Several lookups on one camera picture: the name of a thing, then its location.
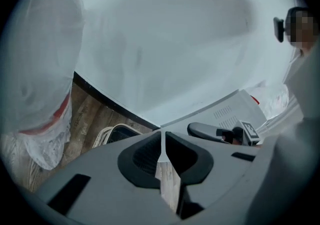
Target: red drawstring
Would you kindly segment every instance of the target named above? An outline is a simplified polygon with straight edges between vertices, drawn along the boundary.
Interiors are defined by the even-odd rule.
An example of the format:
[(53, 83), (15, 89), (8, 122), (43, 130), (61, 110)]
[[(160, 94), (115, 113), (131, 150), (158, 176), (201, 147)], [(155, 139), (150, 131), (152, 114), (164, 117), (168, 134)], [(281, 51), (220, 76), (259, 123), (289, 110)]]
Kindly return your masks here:
[(250, 95), (251, 97), (252, 97), (252, 99), (254, 99), (255, 100), (255, 102), (259, 105), (260, 104), (260, 102), (255, 98), (255, 97), (253, 97), (252, 95)]

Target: gray plastic surface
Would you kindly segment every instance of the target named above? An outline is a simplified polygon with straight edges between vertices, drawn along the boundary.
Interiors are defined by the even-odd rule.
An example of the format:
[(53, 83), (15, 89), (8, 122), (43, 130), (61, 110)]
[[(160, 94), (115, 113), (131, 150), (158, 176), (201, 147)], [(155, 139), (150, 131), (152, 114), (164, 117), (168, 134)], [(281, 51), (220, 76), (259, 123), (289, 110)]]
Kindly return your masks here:
[(82, 225), (73, 219), (66, 218), (64, 215), (56, 212), (45, 204), (41, 199), (34, 193), (31, 193), (27, 189), (21, 187), (20, 193), (24, 197), (25, 201), (34, 209), (36, 212), (48, 223), (48, 224), (59, 224), (59, 225)]
[(207, 208), (230, 190), (251, 167), (252, 162), (231, 156), (235, 152), (256, 156), (258, 148), (223, 144), (203, 140), (182, 133), (177, 136), (207, 150), (213, 157), (213, 168), (201, 184), (189, 185), (187, 190), (192, 202)]
[[(319, 163), (319, 123), (307, 119), (269, 137), (241, 179), (183, 224), (269, 224), (299, 195)], [(194, 200), (201, 189), (191, 187), (198, 185), (187, 187)]]
[(138, 188), (119, 171), (121, 151), (150, 134), (138, 135), (94, 148), (48, 179), (36, 195), (48, 203), (75, 175), (91, 179), (71, 207), (68, 218), (83, 224), (172, 224), (180, 218), (170, 209), (158, 189)]

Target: gray plastic device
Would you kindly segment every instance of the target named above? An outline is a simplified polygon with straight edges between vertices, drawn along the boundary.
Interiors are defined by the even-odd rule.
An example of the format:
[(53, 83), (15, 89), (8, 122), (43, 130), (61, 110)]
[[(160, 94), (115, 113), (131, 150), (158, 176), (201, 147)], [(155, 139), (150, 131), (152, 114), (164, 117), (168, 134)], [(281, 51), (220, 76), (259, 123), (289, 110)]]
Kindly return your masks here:
[(94, 148), (35, 194), (23, 194), (52, 224), (268, 224), (296, 199), (319, 162), (319, 64), (318, 53), (311, 54), (288, 82), (304, 119), (265, 139), (260, 149), (170, 126), (166, 153), (181, 178), (177, 213), (154, 177), (161, 154), (157, 131)]

